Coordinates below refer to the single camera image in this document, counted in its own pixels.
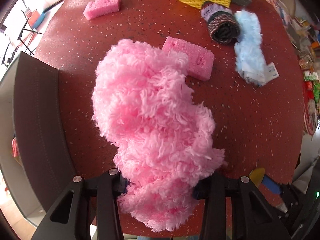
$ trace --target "striped knit roll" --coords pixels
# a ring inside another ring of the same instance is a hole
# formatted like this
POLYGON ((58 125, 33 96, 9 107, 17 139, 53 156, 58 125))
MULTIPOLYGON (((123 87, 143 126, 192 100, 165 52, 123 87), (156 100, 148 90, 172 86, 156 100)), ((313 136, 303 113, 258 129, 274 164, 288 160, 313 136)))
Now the striped knit roll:
POLYGON ((207 22, 209 35, 220 44, 229 44, 240 34, 239 24, 232 11, 222 5, 206 1, 201 8, 201 16, 207 22))

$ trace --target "blue plush strip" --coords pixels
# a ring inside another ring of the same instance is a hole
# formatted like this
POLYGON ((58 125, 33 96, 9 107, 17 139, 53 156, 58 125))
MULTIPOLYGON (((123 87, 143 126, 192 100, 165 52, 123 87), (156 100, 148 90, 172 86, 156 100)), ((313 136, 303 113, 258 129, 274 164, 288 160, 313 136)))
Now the blue plush strip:
POLYGON ((235 44, 236 71, 248 83, 263 86, 266 83, 264 70, 267 66, 262 54, 262 35, 258 17, 245 10, 235 13, 240 26, 238 43, 235 44))

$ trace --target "red speckled table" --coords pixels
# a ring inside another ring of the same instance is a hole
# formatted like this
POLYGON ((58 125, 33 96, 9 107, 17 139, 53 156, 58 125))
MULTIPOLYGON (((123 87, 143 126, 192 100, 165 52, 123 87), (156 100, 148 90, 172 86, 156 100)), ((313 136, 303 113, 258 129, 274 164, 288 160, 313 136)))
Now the red speckled table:
MULTIPOLYGON (((278 14, 264 0, 252 0, 248 10, 260 20, 268 63, 274 62, 280 77, 265 87, 254 88, 235 71, 233 45, 211 41, 198 9, 177 0, 122 0, 119 12, 87 21, 83 16, 91 0, 66 0, 52 18, 36 57, 60 69, 60 111, 69 152, 79 175, 99 176, 113 167, 116 148, 99 136, 91 121, 91 94, 95 68, 106 51, 122 38, 146 41, 162 47, 167 36, 184 39, 211 50, 215 62, 211 79, 201 82, 188 77, 195 90, 194 102, 204 101, 217 123, 214 146, 225 148, 227 176, 248 175, 264 167, 274 180, 287 183, 299 156, 303 129, 301 70, 278 14)), ((233 11, 240 8, 232 4, 233 11)), ((269 192, 272 204, 279 199, 269 192)), ((129 214, 121 214, 124 233, 144 236, 198 234, 203 203, 174 232, 152 233, 129 214)))

